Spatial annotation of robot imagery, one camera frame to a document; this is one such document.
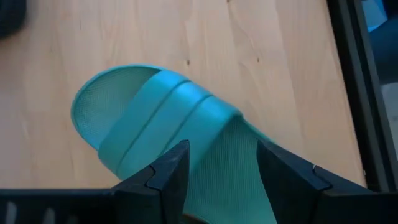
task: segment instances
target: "teal slide sandal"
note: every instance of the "teal slide sandal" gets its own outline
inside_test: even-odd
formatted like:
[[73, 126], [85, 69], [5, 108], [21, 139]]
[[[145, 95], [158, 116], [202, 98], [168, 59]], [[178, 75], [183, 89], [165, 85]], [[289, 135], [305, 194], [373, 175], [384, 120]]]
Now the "teal slide sandal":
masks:
[[215, 224], [276, 223], [256, 160], [257, 140], [267, 137], [184, 76], [150, 65], [101, 72], [77, 93], [72, 121], [122, 180], [188, 139], [184, 213]]

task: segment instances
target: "dark object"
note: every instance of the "dark object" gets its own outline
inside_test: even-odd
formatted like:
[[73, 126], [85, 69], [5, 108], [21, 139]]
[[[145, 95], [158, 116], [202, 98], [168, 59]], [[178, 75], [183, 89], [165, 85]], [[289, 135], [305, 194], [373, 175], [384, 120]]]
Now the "dark object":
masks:
[[17, 31], [26, 16], [26, 0], [0, 0], [0, 38]]
[[278, 224], [398, 222], [398, 194], [372, 192], [271, 142], [259, 142], [257, 161]]
[[383, 0], [384, 10], [387, 17], [392, 18], [398, 15], [398, 1], [397, 0]]
[[361, 2], [328, 0], [328, 8], [368, 188], [397, 190], [398, 161]]
[[182, 141], [111, 189], [0, 190], [0, 218], [15, 224], [177, 224], [188, 173], [189, 142]]

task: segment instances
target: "black edge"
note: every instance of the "black edge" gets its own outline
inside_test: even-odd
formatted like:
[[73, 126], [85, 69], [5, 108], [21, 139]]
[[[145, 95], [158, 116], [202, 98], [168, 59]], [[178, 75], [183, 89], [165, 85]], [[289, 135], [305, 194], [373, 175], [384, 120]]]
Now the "black edge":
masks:
[[382, 0], [384, 10], [386, 11], [387, 17], [391, 18], [398, 14], [398, 1], [397, 0]]
[[321, 192], [332, 187], [314, 164], [270, 141], [258, 142], [257, 164], [277, 223], [313, 223]]
[[398, 161], [361, 2], [327, 2], [368, 188], [396, 190]]

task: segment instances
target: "wooden surface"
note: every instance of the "wooden surface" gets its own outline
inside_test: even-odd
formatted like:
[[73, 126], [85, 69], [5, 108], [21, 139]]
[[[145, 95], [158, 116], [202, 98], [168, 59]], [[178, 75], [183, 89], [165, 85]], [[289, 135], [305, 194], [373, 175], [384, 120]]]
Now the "wooden surface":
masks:
[[241, 108], [281, 146], [364, 184], [325, 0], [28, 0], [0, 41], [0, 187], [118, 180], [75, 132], [94, 74], [153, 63]]

